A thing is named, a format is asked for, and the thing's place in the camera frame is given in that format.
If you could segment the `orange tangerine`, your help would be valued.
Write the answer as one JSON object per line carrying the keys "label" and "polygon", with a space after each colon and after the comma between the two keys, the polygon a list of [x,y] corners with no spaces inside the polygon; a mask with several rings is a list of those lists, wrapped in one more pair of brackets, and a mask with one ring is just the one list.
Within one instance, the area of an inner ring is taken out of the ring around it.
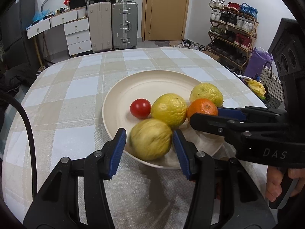
{"label": "orange tangerine", "polygon": [[205,98],[200,98],[195,101],[193,101],[187,111],[187,119],[190,121],[190,118],[195,113],[200,114],[206,114],[206,115],[213,115],[218,116],[218,108],[215,106],[215,104]]}

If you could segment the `yellow guava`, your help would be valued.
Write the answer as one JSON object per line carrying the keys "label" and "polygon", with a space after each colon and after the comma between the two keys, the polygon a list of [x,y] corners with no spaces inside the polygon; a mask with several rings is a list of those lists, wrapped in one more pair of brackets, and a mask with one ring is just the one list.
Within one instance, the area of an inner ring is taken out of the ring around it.
{"label": "yellow guava", "polygon": [[143,161],[152,161],[166,155],[172,145],[173,132],[164,122],[146,119],[137,123],[130,131],[131,152]]}
{"label": "yellow guava", "polygon": [[187,103],[174,93],[160,96],[152,105],[152,118],[166,123],[171,129],[179,128],[187,117]]}
{"label": "yellow guava", "polygon": [[200,83],[195,86],[190,93],[189,101],[192,103],[201,98],[212,101],[216,107],[222,107],[224,101],[220,90],[210,83]]}

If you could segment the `yellow guava front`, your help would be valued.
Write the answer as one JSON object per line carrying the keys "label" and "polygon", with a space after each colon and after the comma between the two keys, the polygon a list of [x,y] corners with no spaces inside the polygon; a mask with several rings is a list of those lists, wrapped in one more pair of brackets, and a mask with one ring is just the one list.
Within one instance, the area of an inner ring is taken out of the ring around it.
{"label": "yellow guava front", "polygon": [[166,123],[171,129],[179,128],[187,117],[187,103],[174,93],[160,96],[152,105],[152,118]]}

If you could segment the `red cherry tomato top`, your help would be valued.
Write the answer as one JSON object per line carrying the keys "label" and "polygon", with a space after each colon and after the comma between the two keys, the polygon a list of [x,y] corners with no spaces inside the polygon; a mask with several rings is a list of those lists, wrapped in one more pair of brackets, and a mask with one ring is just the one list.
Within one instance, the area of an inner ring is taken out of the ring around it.
{"label": "red cherry tomato top", "polygon": [[131,114],[138,119],[145,119],[150,115],[151,104],[148,100],[139,98],[130,105]]}

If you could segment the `woven basket bag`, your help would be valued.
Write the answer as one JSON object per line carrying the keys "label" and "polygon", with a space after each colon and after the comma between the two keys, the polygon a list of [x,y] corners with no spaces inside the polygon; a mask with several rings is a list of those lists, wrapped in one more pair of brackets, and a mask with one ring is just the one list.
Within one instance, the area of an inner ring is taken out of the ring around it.
{"label": "woven basket bag", "polygon": [[268,108],[279,109],[284,102],[282,84],[280,79],[273,73],[270,62],[263,65],[259,80],[265,88],[264,104]]}

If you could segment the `purple bag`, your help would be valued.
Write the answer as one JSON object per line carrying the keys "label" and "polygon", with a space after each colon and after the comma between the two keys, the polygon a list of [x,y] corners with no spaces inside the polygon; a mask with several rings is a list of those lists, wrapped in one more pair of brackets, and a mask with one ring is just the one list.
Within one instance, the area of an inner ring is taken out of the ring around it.
{"label": "purple bag", "polygon": [[268,53],[263,48],[253,48],[252,55],[248,61],[245,71],[243,72],[243,75],[257,80],[259,79],[265,66],[272,68],[271,64],[273,60],[274,58],[272,54]]}

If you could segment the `cardboard box on floor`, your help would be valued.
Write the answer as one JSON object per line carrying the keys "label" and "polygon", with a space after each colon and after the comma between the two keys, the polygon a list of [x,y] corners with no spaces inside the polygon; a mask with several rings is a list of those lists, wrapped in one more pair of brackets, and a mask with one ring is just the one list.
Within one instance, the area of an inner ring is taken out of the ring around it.
{"label": "cardboard box on floor", "polygon": [[210,51],[205,50],[205,51],[203,51],[203,53],[205,53],[206,55],[210,56],[211,58],[213,58],[216,61],[220,61],[220,56],[218,56],[218,55],[216,55],[216,54],[214,54],[214,53],[212,53]]}

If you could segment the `wooden shoe rack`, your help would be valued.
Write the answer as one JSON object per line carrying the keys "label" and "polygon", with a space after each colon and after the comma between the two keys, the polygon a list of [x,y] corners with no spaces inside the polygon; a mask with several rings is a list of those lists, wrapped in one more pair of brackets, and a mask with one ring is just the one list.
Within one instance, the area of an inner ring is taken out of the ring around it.
{"label": "wooden shoe rack", "polygon": [[220,58],[229,69],[246,70],[257,40],[258,10],[247,3],[211,0],[209,7],[211,42],[207,50]]}

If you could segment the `cream round plate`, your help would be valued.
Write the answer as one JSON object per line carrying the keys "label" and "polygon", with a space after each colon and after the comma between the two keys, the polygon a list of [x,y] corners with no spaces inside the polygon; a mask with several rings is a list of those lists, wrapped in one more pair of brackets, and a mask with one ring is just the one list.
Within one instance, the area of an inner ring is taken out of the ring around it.
{"label": "cream round plate", "polygon": [[[129,136],[132,128],[143,120],[131,114],[130,106],[138,98],[146,99],[152,104],[148,118],[157,118],[167,123],[163,116],[155,117],[157,110],[153,104],[156,100],[165,94],[176,94],[185,101],[188,108],[191,104],[189,100],[191,91],[198,84],[201,82],[190,76],[166,70],[143,71],[123,78],[110,89],[103,102],[102,119],[109,137],[113,139],[117,130],[123,128],[127,132],[124,153],[129,157],[153,168],[180,169],[173,145],[167,154],[152,161],[144,161],[136,157]],[[186,140],[193,142],[198,150],[214,156],[224,143],[223,137],[196,131],[192,129],[186,116],[185,118],[179,129]]]}

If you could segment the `wooden door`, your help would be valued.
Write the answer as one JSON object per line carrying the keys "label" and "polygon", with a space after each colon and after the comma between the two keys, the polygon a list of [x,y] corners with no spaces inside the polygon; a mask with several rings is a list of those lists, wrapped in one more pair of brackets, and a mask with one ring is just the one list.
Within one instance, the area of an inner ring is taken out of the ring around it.
{"label": "wooden door", "polygon": [[185,33],[189,0],[143,0],[144,41],[180,41]]}

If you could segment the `black jacket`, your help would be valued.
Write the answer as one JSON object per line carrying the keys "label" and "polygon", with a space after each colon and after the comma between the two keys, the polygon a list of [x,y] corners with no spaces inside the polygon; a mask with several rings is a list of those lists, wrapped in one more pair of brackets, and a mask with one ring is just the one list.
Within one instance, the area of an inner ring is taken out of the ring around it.
{"label": "black jacket", "polygon": [[4,59],[4,45],[1,40],[1,91],[14,97],[20,86],[30,88],[37,79],[35,70],[27,63],[17,63],[9,67],[10,63]]}

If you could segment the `grey suitcase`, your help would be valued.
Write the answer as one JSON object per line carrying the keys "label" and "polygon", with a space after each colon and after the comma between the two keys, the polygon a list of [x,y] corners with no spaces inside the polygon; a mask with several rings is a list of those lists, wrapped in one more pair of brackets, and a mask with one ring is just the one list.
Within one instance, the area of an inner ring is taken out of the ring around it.
{"label": "grey suitcase", "polygon": [[112,4],[112,40],[115,50],[132,49],[137,45],[138,4]]}

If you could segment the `dark grey refrigerator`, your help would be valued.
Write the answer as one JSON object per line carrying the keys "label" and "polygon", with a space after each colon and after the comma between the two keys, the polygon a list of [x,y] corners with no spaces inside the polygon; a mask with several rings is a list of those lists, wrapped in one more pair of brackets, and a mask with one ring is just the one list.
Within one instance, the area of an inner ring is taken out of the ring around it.
{"label": "dark grey refrigerator", "polygon": [[8,69],[27,63],[33,69],[40,66],[34,40],[28,39],[26,28],[35,15],[35,0],[16,0],[1,18],[3,62]]}

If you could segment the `beige suitcase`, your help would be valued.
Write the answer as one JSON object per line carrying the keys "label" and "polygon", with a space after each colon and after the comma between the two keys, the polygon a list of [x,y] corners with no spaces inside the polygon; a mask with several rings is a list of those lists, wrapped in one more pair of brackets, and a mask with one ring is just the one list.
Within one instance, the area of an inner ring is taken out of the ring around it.
{"label": "beige suitcase", "polygon": [[113,48],[111,3],[99,2],[88,6],[89,32],[93,52],[108,51]]}

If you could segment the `white drawer desk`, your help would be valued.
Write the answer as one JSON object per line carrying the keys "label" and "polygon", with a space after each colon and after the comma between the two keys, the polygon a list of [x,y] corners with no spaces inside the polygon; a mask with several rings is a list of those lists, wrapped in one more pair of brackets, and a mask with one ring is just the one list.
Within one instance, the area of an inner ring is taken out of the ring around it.
{"label": "white drawer desk", "polygon": [[26,35],[28,39],[41,41],[45,57],[69,52],[71,45],[90,40],[86,7],[67,10],[31,24],[26,28]]}

